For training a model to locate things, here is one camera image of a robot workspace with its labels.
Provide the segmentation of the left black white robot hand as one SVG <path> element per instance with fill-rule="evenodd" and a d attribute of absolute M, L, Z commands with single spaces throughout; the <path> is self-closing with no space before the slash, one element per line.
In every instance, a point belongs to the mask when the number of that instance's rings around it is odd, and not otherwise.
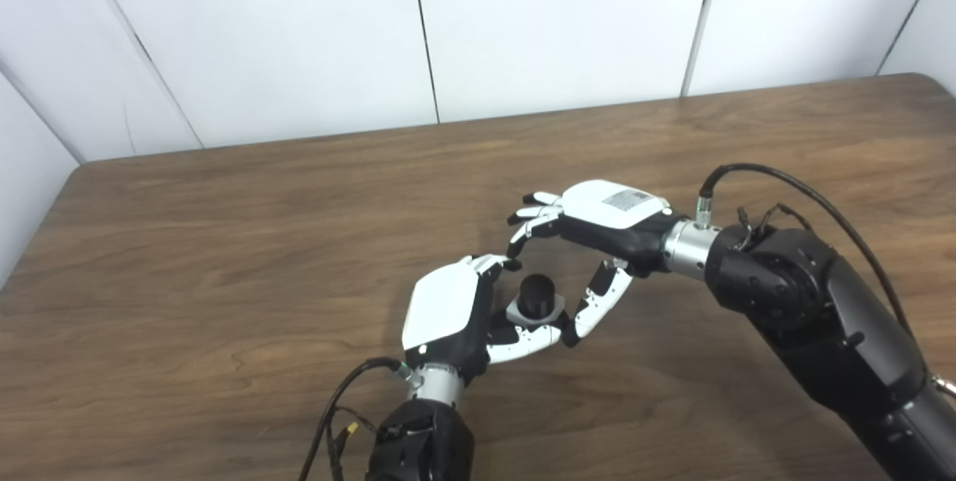
<path fill-rule="evenodd" d="M 493 310 L 501 273 L 521 267 L 504 255 L 467 255 L 417 280 L 402 330 L 406 365 L 416 371 L 444 367 L 465 387 L 491 364 L 560 342 L 570 315 L 543 274 L 526 276 L 513 300 Z"/>

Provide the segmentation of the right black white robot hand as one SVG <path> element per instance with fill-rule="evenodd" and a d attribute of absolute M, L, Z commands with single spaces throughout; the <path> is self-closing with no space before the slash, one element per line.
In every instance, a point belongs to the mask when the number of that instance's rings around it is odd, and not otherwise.
<path fill-rule="evenodd" d="M 563 194 L 544 191 L 523 198 L 509 216 L 517 226 L 506 256 L 516 258 L 533 238 L 560 238 L 608 255 L 598 266 L 574 314 L 561 326 L 561 341 L 577 346 L 590 335 L 636 277 L 665 271 L 665 237 L 678 223 L 665 199 L 642 190 L 591 179 Z"/>

